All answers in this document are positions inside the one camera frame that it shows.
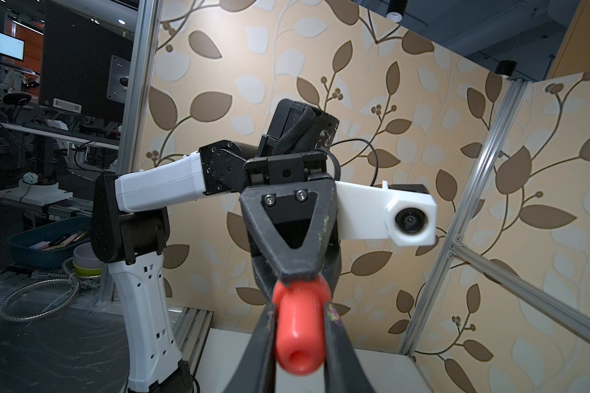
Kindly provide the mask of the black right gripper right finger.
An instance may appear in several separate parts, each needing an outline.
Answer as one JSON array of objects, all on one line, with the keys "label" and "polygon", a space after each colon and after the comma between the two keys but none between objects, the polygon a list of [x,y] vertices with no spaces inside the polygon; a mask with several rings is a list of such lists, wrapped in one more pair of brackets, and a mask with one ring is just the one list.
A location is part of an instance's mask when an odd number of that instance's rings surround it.
[{"label": "black right gripper right finger", "polygon": [[374,393],[335,307],[324,304],[324,387],[329,393]]}]

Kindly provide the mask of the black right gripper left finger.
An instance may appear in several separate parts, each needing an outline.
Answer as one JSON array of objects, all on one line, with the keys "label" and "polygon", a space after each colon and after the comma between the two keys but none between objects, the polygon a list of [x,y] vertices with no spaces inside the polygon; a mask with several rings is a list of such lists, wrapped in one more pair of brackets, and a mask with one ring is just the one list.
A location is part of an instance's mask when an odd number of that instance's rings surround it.
[{"label": "black right gripper left finger", "polygon": [[242,359],[224,392],[275,392],[276,307],[269,303],[258,320]]}]

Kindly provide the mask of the red stamp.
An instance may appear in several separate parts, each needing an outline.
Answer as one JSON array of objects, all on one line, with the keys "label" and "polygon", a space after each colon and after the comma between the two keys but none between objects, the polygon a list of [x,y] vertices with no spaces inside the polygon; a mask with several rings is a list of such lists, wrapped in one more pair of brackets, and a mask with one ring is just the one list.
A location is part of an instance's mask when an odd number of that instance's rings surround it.
[{"label": "red stamp", "polygon": [[277,282],[275,357],[281,368],[297,376],[314,373],[325,361],[324,305],[331,300],[322,276],[285,286]]}]

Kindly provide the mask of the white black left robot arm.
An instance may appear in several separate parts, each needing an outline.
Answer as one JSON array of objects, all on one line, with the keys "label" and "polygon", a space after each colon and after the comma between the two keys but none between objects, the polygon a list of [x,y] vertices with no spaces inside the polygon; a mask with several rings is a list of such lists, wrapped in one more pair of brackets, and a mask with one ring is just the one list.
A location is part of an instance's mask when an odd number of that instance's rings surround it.
[{"label": "white black left robot arm", "polygon": [[322,368],[329,392],[372,387],[331,299],[342,268],[334,116],[285,99],[257,146],[221,140],[180,160],[95,186],[93,250],[116,284],[131,392],[187,392],[189,363],[171,330],[164,262],[171,242],[200,243],[224,222],[195,201],[237,193],[262,313],[229,392],[272,392],[278,367]]}]

